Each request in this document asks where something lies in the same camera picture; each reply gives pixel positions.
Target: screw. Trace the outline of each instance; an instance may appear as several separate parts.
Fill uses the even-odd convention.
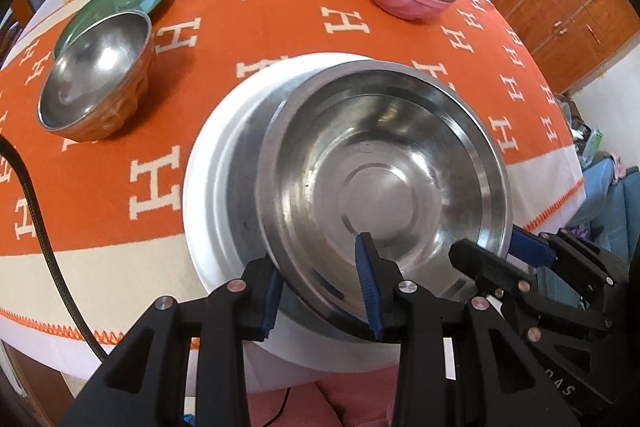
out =
[[[246,288],[246,282],[242,279],[233,279],[226,284],[226,289],[232,293],[241,292]]]
[[[158,297],[154,304],[156,306],[156,309],[158,310],[168,310],[171,306],[174,305],[174,298],[167,295]]]
[[[518,290],[520,290],[522,293],[529,293],[531,291],[531,285],[529,284],[529,281],[518,281]]]
[[[489,306],[491,306],[491,304],[489,304],[489,301],[487,299],[485,299],[484,297],[474,297],[471,299],[471,305],[478,311],[483,312],[484,310],[488,310]]]
[[[398,289],[402,293],[415,293],[418,290],[418,285],[413,281],[404,280],[398,283]]]
[[[529,328],[527,330],[527,338],[533,343],[539,342],[542,338],[542,331],[540,331],[540,328]]]

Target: pink cloth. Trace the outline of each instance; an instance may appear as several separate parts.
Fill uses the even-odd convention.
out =
[[[613,160],[613,185],[616,185],[622,178],[626,176],[625,166],[622,165],[622,158],[619,154],[611,153],[611,159]]]
[[[273,427],[388,427],[398,367],[372,373],[333,375],[291,388]],[[280,410],[286,390],[248,396],[252,427],[262,427]]]

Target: white plate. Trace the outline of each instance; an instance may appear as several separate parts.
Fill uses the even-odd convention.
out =
[[[257,105],[289,80],[369,57],[318,53],[288,58],[258,71],[213,110],[191,150],[184,179],[182,220],[191,260],[208,292],[240,277],[244,267],[226,214],[226,181],[243,125]],[[259,344],[287,362],[331,373],[361,373],[398,363],[399,346],[330,339],[279,313]]]

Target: blue chair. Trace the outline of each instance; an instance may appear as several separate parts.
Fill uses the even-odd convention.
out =
[[[610,158],[584,172],[586,200],[567,226],[582,224],[601,248],[631,263],[640,236],[640,172],[627,169],[626,177],[611,185],[614,164]],[[538,287],[549,298],[577,306],[580,296],[548,268],[538,270]]]

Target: orange zigzag trim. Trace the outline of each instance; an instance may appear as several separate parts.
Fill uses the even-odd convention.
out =
[[[45,324],[42,322],[35,321],[33,319],[29,319],[27,317],[23,317],[22,315],[17,315],[9,310],[5,310],[4,308],[0,308],[0,315],[5,317],[15,323],[20,324],[21,326],[25,326],[27,328],[31,328],[32,330],[41,331],[42,333],[47,333],[48,335],[53,335],[56,337],[63,337],[65,339],[72,339],[75,341],[83,341],[84,338],[78,328],[71,328],[67,326],[59,326],[54,324]],[[107,333],[102,330],[102,333],[98,331],[94,331],[94,337],[105,346],[115,346],[118,344],[124,334],[114,333],[111,331]],[[200,339],[191,339],[191,349],[199,349],[200,348]]]
[[[551,206],[548,206],[545,209],[545,211],[542,212],[542,214],[540,214],[538,217],[535,217],[534,219],[529,221],[524,226],[524,229],[527,230],[527,232],[530,232],[531,230],[536,229],[537,227],[542,225],[542,223],[544,223],[549,217],[551,217],[552,214],[555,214],[558,210],[560,210],[560,207],[563,206],[572,196],[575,196],[575,193],[583,185],[584,185],[584,178],[580,178],[580,180],[568,191],[566,191],[564,195],[562,195],[562,197],[558,201],[556,201],[556,203],[552,204]]]

